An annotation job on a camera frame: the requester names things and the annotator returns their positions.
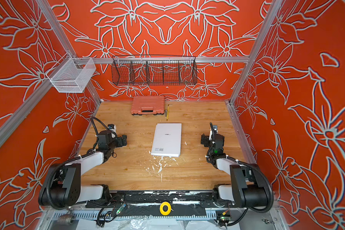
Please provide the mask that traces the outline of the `white photo album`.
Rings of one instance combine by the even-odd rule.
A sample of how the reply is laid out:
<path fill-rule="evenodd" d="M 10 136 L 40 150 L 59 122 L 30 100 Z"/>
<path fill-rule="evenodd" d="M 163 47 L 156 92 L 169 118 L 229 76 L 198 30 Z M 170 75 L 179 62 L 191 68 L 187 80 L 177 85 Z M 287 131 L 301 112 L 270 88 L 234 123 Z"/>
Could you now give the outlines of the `white photo album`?
<path fill-rule="evenodd" d="M 181 154 L 181 123 L 158 123 L 155 128 L 151 155 L 179 157 Z"/>

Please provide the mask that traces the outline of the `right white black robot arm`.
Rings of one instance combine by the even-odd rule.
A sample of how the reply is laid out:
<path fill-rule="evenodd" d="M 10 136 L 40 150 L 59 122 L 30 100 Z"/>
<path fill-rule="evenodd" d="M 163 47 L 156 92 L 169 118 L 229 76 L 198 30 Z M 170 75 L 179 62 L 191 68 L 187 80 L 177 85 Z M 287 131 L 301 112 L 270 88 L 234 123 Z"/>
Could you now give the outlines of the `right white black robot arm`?
<path fill-rule="evenodd" d="M 266 213 L 274 204 L 274 194 L 267 177 L 255 163 L 246 163 L 224 152 L 225 137 L 217 126 L 210 123 L 210 134 L 201 135 L 201 144 L 208 148 L 207 163 L 230 176 L 229 185 L 217 185 L 213 189 L 213 201 L 231 203 L 237 208 L 247 208 Z"/>

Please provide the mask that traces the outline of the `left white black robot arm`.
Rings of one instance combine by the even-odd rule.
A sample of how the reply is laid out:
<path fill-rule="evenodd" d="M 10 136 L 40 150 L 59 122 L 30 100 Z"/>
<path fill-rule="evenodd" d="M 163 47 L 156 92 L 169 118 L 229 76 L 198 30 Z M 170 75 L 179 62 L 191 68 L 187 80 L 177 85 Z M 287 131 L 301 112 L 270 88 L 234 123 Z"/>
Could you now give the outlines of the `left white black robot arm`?
<path fill-rule="evenodd" d="M 81 177 L 110 158 L 115 158 L 115 149 L 127 145 L 127 136 L 118 136 L 114 124 L 103 125 L 104 129 L 98 131 L 95 122 L 100 120 L 91 117 L 90 121 L 96 134 L 95 144 L 84 155 L 50 166 L 38 195 L 40 206 L 62 210 L 83 203 L 95 208 L 112 205 L 107 185 L 82 186 Z"/>

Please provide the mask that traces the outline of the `red plastic tool case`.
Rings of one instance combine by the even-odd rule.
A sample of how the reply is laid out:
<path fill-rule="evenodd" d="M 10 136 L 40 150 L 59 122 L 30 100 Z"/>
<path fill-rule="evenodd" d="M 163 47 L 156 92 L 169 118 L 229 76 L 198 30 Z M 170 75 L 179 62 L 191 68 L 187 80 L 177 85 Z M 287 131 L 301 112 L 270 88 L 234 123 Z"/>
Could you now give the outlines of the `red plastic tool case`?
<path fill-rule="evenodd" d="M 132 115 L 163 115 L 165 113 L 165 97 L 136 96 L 130 110 Z"/>

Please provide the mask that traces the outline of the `white mesh basket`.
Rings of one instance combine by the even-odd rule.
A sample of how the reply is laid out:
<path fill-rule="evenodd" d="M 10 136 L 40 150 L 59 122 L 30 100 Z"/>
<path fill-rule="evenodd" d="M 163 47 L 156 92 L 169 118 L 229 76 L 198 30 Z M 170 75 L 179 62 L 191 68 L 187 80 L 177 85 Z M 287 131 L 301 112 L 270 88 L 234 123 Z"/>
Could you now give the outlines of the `white mesh basket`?
<path fill-rule="evenodd" d="M 59 93 L 83 93 L 95 71 L 92 58 L 86 58 L 85 64 L 66 58 L 47 78 Z"/>

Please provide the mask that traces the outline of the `yellow tape roll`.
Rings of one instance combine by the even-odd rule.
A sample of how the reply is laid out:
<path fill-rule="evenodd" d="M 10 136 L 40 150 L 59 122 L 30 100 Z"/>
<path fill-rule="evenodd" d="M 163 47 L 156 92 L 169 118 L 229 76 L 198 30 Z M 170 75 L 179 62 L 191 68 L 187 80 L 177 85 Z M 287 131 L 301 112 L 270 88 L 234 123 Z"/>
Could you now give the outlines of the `yellow tape roll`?
<path fill-rule="evenodd" d="M 172 211 L 172 206 L 169 202 L 163 202 L 160 205 L 160 213 L 163 216 L 168 216 Z"/>

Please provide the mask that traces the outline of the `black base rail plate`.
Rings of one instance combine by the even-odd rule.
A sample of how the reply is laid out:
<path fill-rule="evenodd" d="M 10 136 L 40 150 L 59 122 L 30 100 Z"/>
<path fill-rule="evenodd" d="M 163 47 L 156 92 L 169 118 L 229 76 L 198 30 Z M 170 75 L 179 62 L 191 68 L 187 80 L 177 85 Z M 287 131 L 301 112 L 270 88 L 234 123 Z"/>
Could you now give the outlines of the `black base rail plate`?
<path fill-rule="evenodd" d="M 231 222 L 242 213 L 241 209 L 235 208 L 231 203 L 215 203 L 212 190 L 113 191 L 110 195 L 113 202 L 108 208 L 95 208 L 85 204 L 87 211 L 93 211 L 93 219 L 222 219 Z M 163 202 L 169 202 L 172 206 L 168 216 L 160 213 L 160 205 Z"/>

